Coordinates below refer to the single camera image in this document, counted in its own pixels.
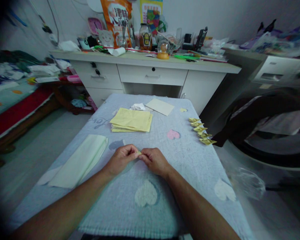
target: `forearm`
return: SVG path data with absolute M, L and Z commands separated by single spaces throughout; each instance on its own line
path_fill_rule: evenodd
M 103 171 L 96 173 L 29 219 L 13 233 L 12 239 L 67 239 L 112 179 Z
M 163 178 L 176 198 L 193 239 L 240 239 L 221 214 L 173 167 Z

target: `drawer handle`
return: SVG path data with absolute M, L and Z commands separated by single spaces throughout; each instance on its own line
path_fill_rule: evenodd
M 161 78 L 160 75 L 157 75 L 157 76 L 155 76 L 155 75 L 146 75 L 146 77 L 147 77 L 147 78 L 156 78 L 156 79 Z
M 102 79 L 102 80 L 105 80 L 105 79 L 106 79 L 106 77 L 104 77 L 104 76 L 95 76 L 95 75 L 91 75 L 91 77 L 92 77 L 92 78 L 100 78 L 100 79 Z

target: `white wall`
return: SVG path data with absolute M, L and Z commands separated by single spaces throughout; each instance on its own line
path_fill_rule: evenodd
M 56 34 L 56 28 L 46 0 L 33 0 L 47 25 Z M 72 0 L 50 0 L 59 28 L 60 41 L 72 40 L 78 34 L 89 32 L 85 21 L 96 17 L 87 5 Z M 140 26 L 140 1 L 132 4 L 136 30 Z M 6 20 L 0 34 L 0 49 L 22 50 L 43 59 L 53 49 L 48 36 L 42 31 L 39 17 L 28 0 L 18 0 L 13 10 L 29 27 L 13 27 Z M 300 25 L 300 0 L 163 0 L 163 15 L 168 31 L 182 28 L 182 34 L 197 32 L 208 26 L 208 36 L 216 39 L 230 37 L 243 43 L 254 37 L 260 22 L 265 26 L 277 18 L 276 28 L 289 30 Z

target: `dark clothing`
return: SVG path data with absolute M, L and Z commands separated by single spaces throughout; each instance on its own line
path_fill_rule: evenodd
M 212 140 L 217 141 L 214 145 L 218 147 L 222 147 L 227 139 L 240 144 L 250 135 L 261 119 L 297 110 L 300 110 L 300 98 L 291 95 L 259 97 L 232 118 Z

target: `floor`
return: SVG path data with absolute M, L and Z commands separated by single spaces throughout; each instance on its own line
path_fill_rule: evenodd
M 74 116 L 59 109 L 21 137 L 15 143 L 14 152 L 1 156 L 6 161 L 0 168 L 0 210 L 4 213 L 4 219 L 14 211 L 90 117 L 89 114 Z M 243 167 L 256 173 L 267 184 L 276 183 L 282 176 L 289 175 L 286 171 L 244 159 L 232 152 L 229 145 L 215 149 L 229 175 L 238 167 Z M 288 206 L 282 194 L 266 192 L 259 201 L 245 196 L 239 187 L 235 190 L 256 239 L 300 239 L 300 218 L 296 217 L 300 210 Z M 75 232 L 71 239 L 80 239 L 81 235 Z

